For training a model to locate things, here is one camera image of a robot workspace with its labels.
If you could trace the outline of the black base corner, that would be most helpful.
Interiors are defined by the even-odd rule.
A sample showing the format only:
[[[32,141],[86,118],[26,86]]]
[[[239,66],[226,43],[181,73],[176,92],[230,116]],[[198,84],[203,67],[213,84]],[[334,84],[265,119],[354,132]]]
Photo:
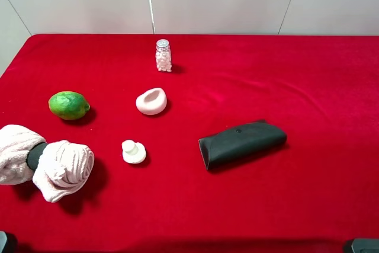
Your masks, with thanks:
[[[17,248],[16,237],[4,231],[0,231],[0,252],[1,253],[15,253]]]
[[[355,238],[343,246],[344,253],[379,253],[378,238]]]

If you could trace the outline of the pink egg-shaped foam bowl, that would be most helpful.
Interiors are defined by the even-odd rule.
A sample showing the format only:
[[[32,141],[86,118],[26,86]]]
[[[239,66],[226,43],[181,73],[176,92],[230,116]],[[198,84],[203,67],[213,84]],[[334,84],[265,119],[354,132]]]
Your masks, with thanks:
[[[147,90],[136,99],[137,109],[145,115],[153,116],[161,113],[167,105],[167,97],[162,88]]]

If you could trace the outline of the glass bottle of white pills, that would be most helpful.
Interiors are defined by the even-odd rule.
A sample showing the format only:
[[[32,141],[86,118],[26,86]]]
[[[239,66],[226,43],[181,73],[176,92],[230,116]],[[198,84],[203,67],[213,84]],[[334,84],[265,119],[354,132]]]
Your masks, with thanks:
[[[156,67],[159,72],[171,72],[172,56],[169,41],[160,39],[156,42]]]

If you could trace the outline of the black base corner left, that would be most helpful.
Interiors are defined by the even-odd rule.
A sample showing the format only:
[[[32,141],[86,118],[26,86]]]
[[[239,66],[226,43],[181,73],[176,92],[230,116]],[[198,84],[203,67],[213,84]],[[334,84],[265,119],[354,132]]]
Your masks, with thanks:
[[[1,253],[15,253],[17,248],[16,237],[4,231],[0,231],[0,252]]]

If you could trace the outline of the white mushroom-shaped toy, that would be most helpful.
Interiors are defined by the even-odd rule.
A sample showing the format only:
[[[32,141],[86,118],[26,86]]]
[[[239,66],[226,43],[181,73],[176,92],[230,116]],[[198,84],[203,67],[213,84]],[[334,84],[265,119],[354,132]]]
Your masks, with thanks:
[[[146,149],[140,142],[125,140],[121,147],[123,160],[128,164],[140,164],[146,158]]]

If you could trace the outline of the white vertical pole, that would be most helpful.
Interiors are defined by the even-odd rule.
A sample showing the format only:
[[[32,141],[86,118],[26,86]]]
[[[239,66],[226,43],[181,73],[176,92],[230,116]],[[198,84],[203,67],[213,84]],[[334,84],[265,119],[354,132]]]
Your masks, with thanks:
[[[152,25],[152,33],[156,34],[155,19],[154,19],[154,15],[153,15],[152,0],[148,0],[148,4],[149,4],[150,20],[151,20],[151,25]]]

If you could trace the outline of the red table cloth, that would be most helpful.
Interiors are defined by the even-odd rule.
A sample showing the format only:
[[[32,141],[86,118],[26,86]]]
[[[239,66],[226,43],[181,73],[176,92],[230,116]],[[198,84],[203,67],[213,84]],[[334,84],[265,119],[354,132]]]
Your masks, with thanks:
[[[31,182],[1,187],[1,229],[32,251],[339,252],[378,236],[378,38],[171,35],[31,36],[1,77],[1,125],[88,145],[77,193],[48,203]],[[136,107],[162,88],[166,108]],[[80,119],[54,115],[61,91]],[[287,142],[206,170],[198,141],[266,120]],[[121,144],[140,142],[128,164]]]

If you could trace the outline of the black glasses case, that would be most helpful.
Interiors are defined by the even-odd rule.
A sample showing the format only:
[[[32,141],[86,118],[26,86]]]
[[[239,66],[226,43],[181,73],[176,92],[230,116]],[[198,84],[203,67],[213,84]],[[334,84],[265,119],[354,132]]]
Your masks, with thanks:
[[[251,155],[271,151],[286,142],[287,134],[266,120],[232,127],[198,141],[208,171]]]

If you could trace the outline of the black base corner right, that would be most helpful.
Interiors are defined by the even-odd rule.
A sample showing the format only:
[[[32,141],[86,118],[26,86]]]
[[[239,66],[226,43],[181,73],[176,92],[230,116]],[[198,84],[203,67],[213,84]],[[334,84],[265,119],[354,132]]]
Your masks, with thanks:
[[[379,253],[378,238],[355,238],[343,246],[344,253]]]

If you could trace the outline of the green lime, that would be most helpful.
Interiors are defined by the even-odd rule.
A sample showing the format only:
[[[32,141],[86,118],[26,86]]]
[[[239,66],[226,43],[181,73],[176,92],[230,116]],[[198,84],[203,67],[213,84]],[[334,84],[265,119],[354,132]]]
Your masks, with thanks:
[[[63,120],[77,120],[89,110],[90,105],[86,98],[74,91],[61,91],[48,100],[50,111]]]

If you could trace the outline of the pink towel with band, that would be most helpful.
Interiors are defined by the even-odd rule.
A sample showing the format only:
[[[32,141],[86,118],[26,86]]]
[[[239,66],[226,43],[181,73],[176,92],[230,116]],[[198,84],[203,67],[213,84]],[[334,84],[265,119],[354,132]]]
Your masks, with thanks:
[[[20,125],[1,129],[1,184],[32,180],[44,199],[55,203],[79,191],[94,166],[86,145],[67,140],[48,143],[38,133]]]

